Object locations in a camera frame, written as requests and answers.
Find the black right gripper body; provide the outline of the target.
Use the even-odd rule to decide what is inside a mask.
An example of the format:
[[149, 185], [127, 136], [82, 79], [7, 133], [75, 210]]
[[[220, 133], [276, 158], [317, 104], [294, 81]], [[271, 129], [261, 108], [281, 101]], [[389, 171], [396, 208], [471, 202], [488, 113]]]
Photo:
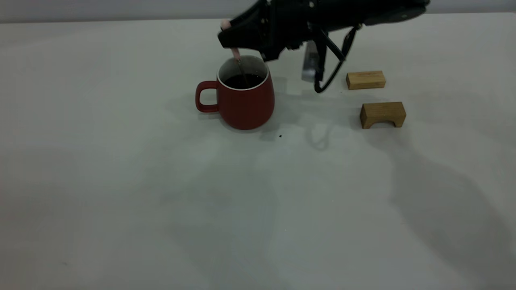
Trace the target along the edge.
[[266, 0], [265, 51], [296, 49], [325, 34], [320, 24], [321, 0]]

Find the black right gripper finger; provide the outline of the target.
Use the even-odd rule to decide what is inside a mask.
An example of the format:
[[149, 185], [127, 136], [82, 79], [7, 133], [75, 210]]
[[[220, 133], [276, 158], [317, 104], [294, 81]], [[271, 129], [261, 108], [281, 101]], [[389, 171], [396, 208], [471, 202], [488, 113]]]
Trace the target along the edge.
[[232, 20], [222, 20], [218, 40], [224, 48], [260, 50], [268, 43], [266, 5], [253, 5]]
[[274, 61], [279, 58], [282, 51], [288, 46], [289, 41], [284, 39], [260, 40], [258, 42], [258, 51], [265, 62]]

